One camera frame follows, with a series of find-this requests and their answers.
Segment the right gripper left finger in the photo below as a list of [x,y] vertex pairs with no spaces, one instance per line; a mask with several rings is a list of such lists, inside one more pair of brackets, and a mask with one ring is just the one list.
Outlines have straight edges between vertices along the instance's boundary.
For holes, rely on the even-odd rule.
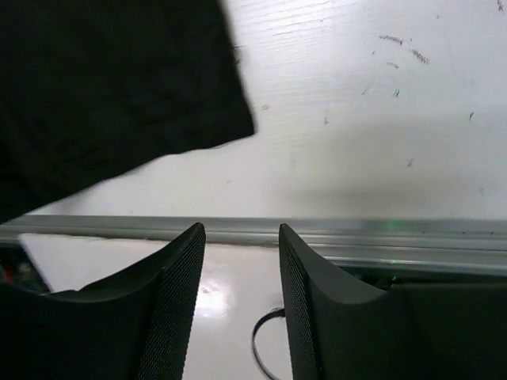
[[78,291],[1,286],[4,379],[179,379],[204,262],[204,226]]

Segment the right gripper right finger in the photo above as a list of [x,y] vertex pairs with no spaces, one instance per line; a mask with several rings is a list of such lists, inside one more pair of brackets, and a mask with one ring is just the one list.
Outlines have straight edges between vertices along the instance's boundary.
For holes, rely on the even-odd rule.
[[494,276],[361,279],[279,229],[296,379],[503,379],[506,281]]

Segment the black skirt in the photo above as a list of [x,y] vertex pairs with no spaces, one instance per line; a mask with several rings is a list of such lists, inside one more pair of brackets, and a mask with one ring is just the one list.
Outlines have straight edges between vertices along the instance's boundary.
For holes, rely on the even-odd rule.
[[3,222],[254,132],[220,2],[2,2]]

